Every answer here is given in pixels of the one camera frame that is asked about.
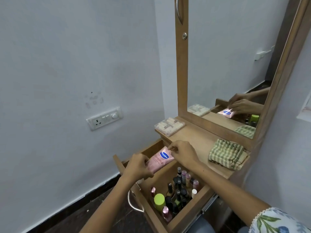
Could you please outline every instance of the floor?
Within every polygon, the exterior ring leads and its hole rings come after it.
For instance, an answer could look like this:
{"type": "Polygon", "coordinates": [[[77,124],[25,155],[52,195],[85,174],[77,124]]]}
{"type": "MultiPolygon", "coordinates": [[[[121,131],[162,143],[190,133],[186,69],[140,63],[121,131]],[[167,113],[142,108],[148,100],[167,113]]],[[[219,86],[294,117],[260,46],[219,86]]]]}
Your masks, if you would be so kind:
{"type": "MultiPolygon", "coordinates": [[[[45,233],[78,233],[103,200],[108,196],[110,191],[111,189],[95,200],[89,202],[87,205],[74,212],[45,233]]],[[[123,209],[123,211],[119,212],[111,233],[152,233],[144,215],[133,210],[128,205],[127,199],[124,200],[121,209],[123,209]]],[[[245,224],[235,214],[232,214],[219,233],[236,233],[243,226],[245,226],[245,224]]]]}

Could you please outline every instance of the pink package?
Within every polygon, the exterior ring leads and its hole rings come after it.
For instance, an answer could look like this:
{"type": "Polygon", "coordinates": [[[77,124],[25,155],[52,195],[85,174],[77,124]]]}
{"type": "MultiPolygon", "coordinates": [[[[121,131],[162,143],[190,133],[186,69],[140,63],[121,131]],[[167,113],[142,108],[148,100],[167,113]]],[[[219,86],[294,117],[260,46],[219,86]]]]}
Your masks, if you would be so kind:
{"type": "Polygon", "coordinates": [[[149,161],[146,162],[146,166],[152,173],[156,173],[173,160],[174,157],[171,155],[171,151],[169,151],[165,146],[162,150],[152,156],[149,161]]]}
{"type": "Polygon", "coordinates": [[[229,108],[226,108],[226,109],[218,112],[218,114],[222,114],[223,116],[225,116],[227,118],[231,118],[235,114],[235,112],[234,111],[231,112],[231,110],[229,108]]]}

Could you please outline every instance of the green checkered towel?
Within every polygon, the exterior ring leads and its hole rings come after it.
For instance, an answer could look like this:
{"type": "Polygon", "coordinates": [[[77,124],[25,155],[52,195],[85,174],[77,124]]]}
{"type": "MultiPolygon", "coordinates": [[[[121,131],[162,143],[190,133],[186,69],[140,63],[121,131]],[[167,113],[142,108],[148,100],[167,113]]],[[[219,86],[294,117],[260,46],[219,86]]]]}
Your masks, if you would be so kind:
{"type": "Polygon", "coordinates": [[[256,128],[252,127],[252,126],[248,126],[248,125],[243,125],[241,127],[238,127],[237,129],[235,129],[235,132],[246,136],[248,138],[253,138],[254,134],[255,134],[256,128]]]}
{"type": "Polygon", "coordinates": [[[240,170],[247,156],[243,146],[218,139],[210,151],[208,160],[219,163],[232,170],[240,170]]]}

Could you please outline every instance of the drawer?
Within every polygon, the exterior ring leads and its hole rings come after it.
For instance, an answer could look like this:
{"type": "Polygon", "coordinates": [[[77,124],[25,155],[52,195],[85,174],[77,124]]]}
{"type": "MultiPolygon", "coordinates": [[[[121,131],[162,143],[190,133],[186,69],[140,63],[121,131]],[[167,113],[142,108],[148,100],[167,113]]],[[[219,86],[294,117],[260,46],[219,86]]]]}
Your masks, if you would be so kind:
{"type": "MultiPolygon", "coordinates": [[[[150,158],[164,146],[168,146],[168,142],[169,141],[159,139],[152,145],[138,151],[137,153],[142,153],[150,158]]],[[[114,155],[114,160],[119,172],[122,175],[128,160],[121,161],[117,155],[114,155]]],[[[150,188],[154,186],[157,193],[161,193],[166,196],[167,183],[173,182],[173,177],[177,174],[177,167],[181,167],[182,170],[188,171],[176,160],[173,160],[156,172],[153,178],[148,178],[147,180],[142,181],[139,185],[135,184],[131,188],[136,203],[144,210],[144,215],[154,232],[183,232],[193,222],[193,220],[197,218],[198,214],[201,213],[203,206],[214,194],[209,186],[204,185],[200,178],[194,176],[194,178],[198,179],[200,182],[200,191],[197,193],[196,197],[192,199],[169,224],[167,224],[161,214],[154,208],[150,200],[150,188]]]]}

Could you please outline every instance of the hand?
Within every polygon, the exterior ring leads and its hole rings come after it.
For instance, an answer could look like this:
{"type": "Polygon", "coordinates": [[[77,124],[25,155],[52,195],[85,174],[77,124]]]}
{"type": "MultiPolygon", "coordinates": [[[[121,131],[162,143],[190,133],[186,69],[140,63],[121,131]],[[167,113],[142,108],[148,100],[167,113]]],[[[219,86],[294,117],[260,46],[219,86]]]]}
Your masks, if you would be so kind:
{"type": "Polygon", "coordinates": [[[228,108],[231,109],[232,112],[235,111],[235,114],[260,115],[263,110],[263,105],[242,99],[229,105],[228,108]]]}
{"type": "Polygon", "coordinates": [[[236,101],[243,100],[243,99],[246,99],[246,100],[249,100],[249,101],[250,101],[252,98],[254,98],[253,93],[244,93],[244,94],[236,93],[236,94],[229,100],[229,105],[233,104],[233,103],[236,102],[236,101]]]}
{"type": "Polygon", "coordinates": [[[148,157],[143,154],[133,154],[122,176],[128,178],[133,184],[142,178],[153,177],[153,173],[145,165],[148,160],[148,157]]]}
{"type": "Polygon", "coordinates": [[[195,149],[188,141],[174,141],[168,149],[172,152],[174,159],[189,170],[196,167],[197,163],[200,163],[195,149]]]}

